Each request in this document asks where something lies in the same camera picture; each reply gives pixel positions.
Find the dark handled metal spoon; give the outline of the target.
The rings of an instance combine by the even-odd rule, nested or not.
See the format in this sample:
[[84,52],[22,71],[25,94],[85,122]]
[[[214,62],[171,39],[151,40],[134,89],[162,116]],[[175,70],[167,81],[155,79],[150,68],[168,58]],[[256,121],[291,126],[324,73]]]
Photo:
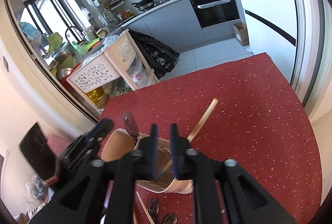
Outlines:
[[148,213],[155,224],[159,223],[159,202],[157,198],[152,198],[148,204]]
[[133,138],[134,143],[138,142],[139,131],[138,125],[134,119],[134,116],[131,112],[125,111],[123,114],[124,126],[128,134]]
[[175,213],[166,214],[161,224],[177,224],[177,215]]

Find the bamboo chopstick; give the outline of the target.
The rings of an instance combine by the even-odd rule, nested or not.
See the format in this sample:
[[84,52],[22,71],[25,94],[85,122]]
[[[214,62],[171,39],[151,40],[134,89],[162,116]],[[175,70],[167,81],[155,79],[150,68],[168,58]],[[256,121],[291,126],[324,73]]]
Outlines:
[[[199,131],[201,130],[201,128],[204,126],[205,122],[207,121],[207,119],[209,118],[209,116],[212,114],[212,111],[216,107],[217,103],[218,103],[218,99],[214,98],[212,100],[212,102],[210,103],[210,105],[208,106],[208,108],[206,109],[206,111],[204,112],[203,116],[200,118],[200,120],[198,121],[198,123],[194,127],[194,129],[187,136],[187,140],[188,140],[189,143],[192,142],[192,140],[196,137],[196,135],[199,133]],[[168,171],[171,168],[171,166],[172,166],[172,159],[170,159],[167,162],[167,164],[159,171],[159,173],[157,174],[157,179],[158,180],[161,179],[161,177],[163,176],[163,174],[165,174],[166,171]]]
[[146,214],[146,217],[148,218],[149,222],[150,222],[151,224],[155,224],[155,222],[153,221],[151,215],[149,214],[149,212],[148,212],[148,210],[147,210],[147,208],[146,208],[146,206],[145,206],[145,204],[144,204],[144,202],[143,202],[143,200],[142,200],[142,198],[141,198],[141,196],[140,196],[140,193],[139,193],[139,192],[136,192],[136,195],[137,195],[137,197],[138,197],[138,200],[140,201],[141,207],[142,207],[142,209],[144,210],[144,212],[145,212],[145,214]]

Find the white utensil holder caddy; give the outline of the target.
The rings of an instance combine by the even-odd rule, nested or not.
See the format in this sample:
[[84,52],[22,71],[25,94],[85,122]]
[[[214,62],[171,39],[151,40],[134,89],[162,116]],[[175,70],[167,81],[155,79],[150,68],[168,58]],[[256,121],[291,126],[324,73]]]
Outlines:
[[[108,137],[103,149],[101,150],[101,159],[105,162],[111,162],[120,159],[124,154],[138,149],[139,143],[143,138],[148,137],[146,134],[140,133],[138,141],[125,129],[116,129]],[[146,190],[157,194],[161,193],[177,193],[189,194],[193,190],[193,181],[179,181],[175,179],[172,169],[169,168],[165,174],[158,180],[157,173],[160,172],[171,160],[171,142],[163,138],[157,140],[156,167],[155,175],[151,181],[137,181],[136,184]]]

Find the white flower pattern storage cart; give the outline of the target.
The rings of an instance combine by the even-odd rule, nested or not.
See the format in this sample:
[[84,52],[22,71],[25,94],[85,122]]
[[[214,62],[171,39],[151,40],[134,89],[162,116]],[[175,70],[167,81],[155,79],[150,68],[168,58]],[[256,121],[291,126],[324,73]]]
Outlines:
[[159,83],[128,29],[88,63],[77,67],[66,81],[100,116],[110,97],[111,83],[119,78],[133,91]]

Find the black plastic bag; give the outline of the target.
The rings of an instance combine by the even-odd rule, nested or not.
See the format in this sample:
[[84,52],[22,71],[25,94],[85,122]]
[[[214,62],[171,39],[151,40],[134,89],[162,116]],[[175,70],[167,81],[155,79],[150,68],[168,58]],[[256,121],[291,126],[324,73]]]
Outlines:
[[131,29],[129,34],[158,79],[173,71],[179,61],[179,53],[149,35]]

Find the black wok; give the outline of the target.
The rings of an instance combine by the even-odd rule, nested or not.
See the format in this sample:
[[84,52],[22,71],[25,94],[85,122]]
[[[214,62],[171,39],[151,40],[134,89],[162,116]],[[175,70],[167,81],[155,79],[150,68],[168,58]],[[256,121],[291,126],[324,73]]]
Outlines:
[[140,0],[139,2],[132,3],[140,12],[146,11],[155,6],[154,0]]

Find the cardboard box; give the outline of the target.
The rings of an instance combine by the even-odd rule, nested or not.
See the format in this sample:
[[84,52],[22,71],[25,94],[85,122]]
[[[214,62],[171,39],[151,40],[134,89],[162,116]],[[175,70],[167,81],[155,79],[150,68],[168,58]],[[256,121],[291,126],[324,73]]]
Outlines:
[[247,25],[245,23],[239,22],[232,25],[235,32],[235,37],[241,46],[249,45],[249,36]]

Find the black built-in oven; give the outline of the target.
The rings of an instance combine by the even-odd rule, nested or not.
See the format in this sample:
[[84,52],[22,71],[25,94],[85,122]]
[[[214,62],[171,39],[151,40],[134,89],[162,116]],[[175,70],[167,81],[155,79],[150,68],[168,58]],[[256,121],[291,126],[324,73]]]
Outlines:
[[201,28],[240,19],[235,0],[190,0]]

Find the white refrigerator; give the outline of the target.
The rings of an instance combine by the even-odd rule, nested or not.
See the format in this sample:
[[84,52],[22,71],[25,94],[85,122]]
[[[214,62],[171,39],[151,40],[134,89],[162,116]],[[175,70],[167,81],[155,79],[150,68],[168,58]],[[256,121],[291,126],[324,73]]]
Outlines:
[[252,53],[267,53],[290,81],[297,42],[295,0],[241,0],[241,4]]

